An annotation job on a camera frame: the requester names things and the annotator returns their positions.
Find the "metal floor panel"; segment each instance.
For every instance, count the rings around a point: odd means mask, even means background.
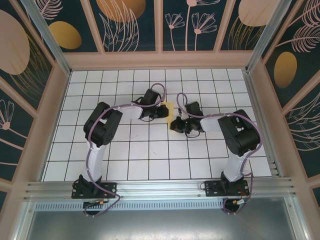
[[[28,240],[294,240],[284,200],[252,199],[239,215],[221,209],[35,212]]]

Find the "mounting plate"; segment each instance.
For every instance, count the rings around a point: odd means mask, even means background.
[[[242,180],[238,182],[237,185],[233,185],[228,191],[225,193],[220,180],[216,181],[205,181],[204,182],[205,195],[207,197],[240,197],[241,191],[240,188],[246,195],[249,195],[249,187],[248,182],[246,180]]]
[[[108,190],[110,192],[117,192],[117,184],[115,182],[101,182],[100,187]],[[116,196],[108,194],[104,196],[104,192],[99,190],[96,195],[93,195],[91,192],[86,191],[80,183],[75,183],[72,189],[72,199],[115,199]]]

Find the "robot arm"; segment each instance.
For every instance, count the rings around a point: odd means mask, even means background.
[[[186,104],[184,108],[191,115],[203,116],[199,103],[196,101]],[[234,113],[250,119],[242,109]],[[255,150],[260,143],[257,130],[249,122],[236,116],[224,116],[218,119],[217,117],[197,118],[188,115],[186,117],[183,114],[180,114],[171,123],[170,129],[186,135],[192,130],[200,133],[221,130],[228,148],[229,158],[226,168],[221,173],[217,191],[222,192],[223,196],[237,196],[238,187],[247,184],[242,173],[246,156]]]
[[[111,109],[97,123],[91,134],[92,149],[88,160],[90,175],[96,184],[101,186],[101,166],[105,150],[114,138],[121,119],[134,120],[144,117],[156,119],[166,118],[169,115],[169,110],[165,105],[159,104],[153,107],[140,107],[141,105],[149,106],[155,104],[159,97],[160,94],[158,92],[148,89],[145,95],[133,101],[132,105]],[[100,102],[83,127],[88,149],[90,148],[88,141],[89,132],[95,121],[108,108],[110,108],[108,104]],[[100,194],[101,191],[93,185],[88,176],[87,168],[85,167],[79,176],[78,183],[73,184],[72,198],[98,198]]]

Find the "yellow sponge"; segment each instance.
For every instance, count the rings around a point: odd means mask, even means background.
[[[166,102],[166,101],[163,101],[161,104],[165,105],[166,108],[169,110],[169,115],[166,117],[166,121],[167,121],[168,127],[170,129],[170,125],[171,125],[172,121],[174,120],[175,104],[173,102]]]

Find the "ventilation slot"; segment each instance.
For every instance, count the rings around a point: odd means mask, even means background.
[[[112,203],[89,207],[88,211],[105,210]],[[39,202],[35,206],[36,212],[57,212],[57,211],[83,211],[83,201],[77,202]],[[222,199],[202,200],[158,200],[158,201],[125,201],[114,205],[112,211],[134,211],[134,210],[188,210],[188,209],[221,209]]]

